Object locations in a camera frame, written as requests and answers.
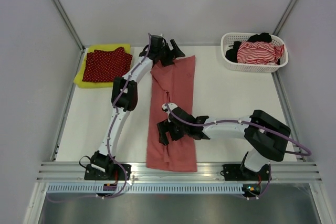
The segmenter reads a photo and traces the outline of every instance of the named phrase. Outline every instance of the white plastic basket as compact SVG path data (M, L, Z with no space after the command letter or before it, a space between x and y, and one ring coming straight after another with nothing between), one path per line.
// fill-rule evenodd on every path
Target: white plastic basket
M272 66L272 65L254 65L254 64L242 64L231 62L225 58L225 53L227 50L231 49L235 41L247 41L252 35L248 33L228 33L222 37L221 40L221 50L222 56L224 58L224 66L227 69L235 70L235 71L244 71L244 72L263 72L263 73L273 73L277 71L279 68L285 66L288 63L288 53L286 45L284 46L284 52L280 58L280 65ZM271 35L272 43L275 46L284 45L284 41L275 35Z

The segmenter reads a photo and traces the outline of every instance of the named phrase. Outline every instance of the polka dot cloth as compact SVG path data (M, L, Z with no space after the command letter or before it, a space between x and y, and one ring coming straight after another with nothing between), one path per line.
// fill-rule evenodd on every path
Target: polka dot cloth
M112 82L131 68L132 55L123 47L114 51L95 50L87 54L83 81Z

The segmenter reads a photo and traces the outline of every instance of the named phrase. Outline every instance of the yellow cloth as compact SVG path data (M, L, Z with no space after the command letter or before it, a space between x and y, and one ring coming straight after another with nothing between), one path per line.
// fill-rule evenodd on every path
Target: yellow cloth
M93 45L89 47L88 52L94 52L95 50L102 50L102 51L113 51L116 50L118 47L123 47L125 52L128 54L131 53L131 45L130 44L104 44L104 45ZM74 84L76 84L80 88L84 89L94 89L94 88L109 88L113 86L113 82L86 82L83 81L84 70L86 66L86 55L82 62L82 65L76 74L74 79Z

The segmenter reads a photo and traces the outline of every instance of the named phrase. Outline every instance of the basket rim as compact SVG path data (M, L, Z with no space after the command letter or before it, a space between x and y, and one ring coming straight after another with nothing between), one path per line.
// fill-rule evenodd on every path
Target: basket rim
M285 65L287 65L287 63L288 63L288 51L287 51L287 47L285 45L285 42L281 38L279 38L278 36L275 36L275 35L272 35L272 34L270 34L271 38L276 38L276 39L280 40L280 42L284 45L283 56L285 56L285 62L283 64L277 65L277 66L256 65L256 64L246 64L246 63L235 63L235 62L232 62L232 61L229 61L228 59L226 59L225 52L224 52L224 45L223 45L225 37L230 36L230 35L254 35L254 34L257 34L257 33L226 33L226 34L224 34L222 36L222 39L220 40L222 57L224 58L224 60L231 65L246 66L246 67L281 68L281 67L284 67Z

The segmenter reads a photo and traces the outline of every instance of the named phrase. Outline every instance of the black cloth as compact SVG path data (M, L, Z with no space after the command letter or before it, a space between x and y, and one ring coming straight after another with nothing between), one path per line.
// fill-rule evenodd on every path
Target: black cloth
M271 43L272 42L272 37L268 33L261 33L261 34L255 34L252 35L248 40L248 42L267 42ZM233 43L231 49L227 50L225 53L225 58L228 59L231 62L238 63L237 60L237 54L238 54L238 49L240 47L241 41L235 41Z

